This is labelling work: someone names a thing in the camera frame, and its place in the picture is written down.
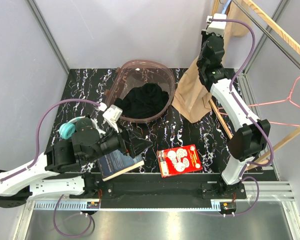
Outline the black t shirt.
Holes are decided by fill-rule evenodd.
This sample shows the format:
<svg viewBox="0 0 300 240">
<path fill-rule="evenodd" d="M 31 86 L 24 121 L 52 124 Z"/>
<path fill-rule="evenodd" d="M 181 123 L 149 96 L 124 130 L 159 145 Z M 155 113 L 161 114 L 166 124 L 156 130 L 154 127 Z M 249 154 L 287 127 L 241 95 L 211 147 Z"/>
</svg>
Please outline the black t shirt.
<svg viewBox="0 0 300 240">
<path fill-rule="evenodd" d="M 169 100 L 169 94 L 157 83 L 146 83 L 132 88 L 123 98 L 117 98 L 114 105 L 122 109 L 122 115 L 132 119 L 146 119 L 161 112 Z"/>
</svg>

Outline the beige t shirt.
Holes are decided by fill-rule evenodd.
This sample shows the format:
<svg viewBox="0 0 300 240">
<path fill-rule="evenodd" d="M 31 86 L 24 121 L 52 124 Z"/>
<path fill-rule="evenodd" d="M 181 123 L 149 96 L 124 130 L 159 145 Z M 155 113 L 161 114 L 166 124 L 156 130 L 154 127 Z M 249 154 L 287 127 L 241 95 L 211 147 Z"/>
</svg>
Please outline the beige t shirt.
<svg viewBox="0 0 300 240">
<path fill-rule="evenodd" d="M 238 23 L 227 23 L 224 33 L 224 50 L 222 64 L 230 57 L 228 45 L 231 37 L 244 37 L 249 30 Z M 209 100 L 212 95 L 201 84 L 197 67 L 197 58 L 181 77 L 174 94 L 172 106 L 190 123 L 196 123 L 211 111 Z"/>
</svg>

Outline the blue hanger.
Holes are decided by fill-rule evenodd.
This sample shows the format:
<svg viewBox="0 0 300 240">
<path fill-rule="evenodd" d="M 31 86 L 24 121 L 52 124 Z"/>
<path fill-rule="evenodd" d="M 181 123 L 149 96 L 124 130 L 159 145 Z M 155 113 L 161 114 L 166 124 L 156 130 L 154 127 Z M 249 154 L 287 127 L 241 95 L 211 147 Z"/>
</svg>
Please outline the blue hanger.
<svg viewBox="0 0 300 240">
<path fill-rule="evenodd" d="M 222 6 L 221 14 L 227 14 L 227 12 L 230 10 L 232 0 L 219 0 L 218 3 Z"/>
</svg>

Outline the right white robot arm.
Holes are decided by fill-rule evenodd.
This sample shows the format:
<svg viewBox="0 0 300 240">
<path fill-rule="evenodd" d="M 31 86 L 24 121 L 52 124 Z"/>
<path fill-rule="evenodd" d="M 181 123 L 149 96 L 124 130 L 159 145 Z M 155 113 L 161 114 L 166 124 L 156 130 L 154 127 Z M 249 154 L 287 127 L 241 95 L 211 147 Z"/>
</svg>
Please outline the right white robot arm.
<svg viewBox="0 0 300 240">
<path fill-rule="evenodd" d="M 223 106 L 235 130 L 228 142 L 228 163 L 220 179 L 211 187 L 212 194 L 226 199 L 240 189 L 245 167 L 265 149 L 271 125 L 254 114 L 233 88 L 231 74 L 221 64 L 225 53 L 223 38 L 207 30 L 202 30 L 201 35 L 196 62 L 199 80 Z"/>
</svg>

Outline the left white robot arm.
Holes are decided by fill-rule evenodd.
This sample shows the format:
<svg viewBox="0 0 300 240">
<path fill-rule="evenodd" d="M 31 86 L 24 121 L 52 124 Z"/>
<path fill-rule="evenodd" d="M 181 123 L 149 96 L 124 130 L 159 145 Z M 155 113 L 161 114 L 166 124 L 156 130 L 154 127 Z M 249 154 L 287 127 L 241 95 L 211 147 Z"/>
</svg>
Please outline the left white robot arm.
<svg viewBox="0 0 300 240">
<path fill-rule="evenodd" d="M 119 151 L 136 158 L 152 146 L 133 130 L 111 130 L 102 136 L 91 124 L 76 127 L 67 140 L 61 140 L 29 163 L 10 171 L 0 170 L 0 207 L 14 208 L 28 200 L 68 195 L 72 199 L 89 199 L 98 193 L 92 173 L 83 165 Z"/>
</svg>

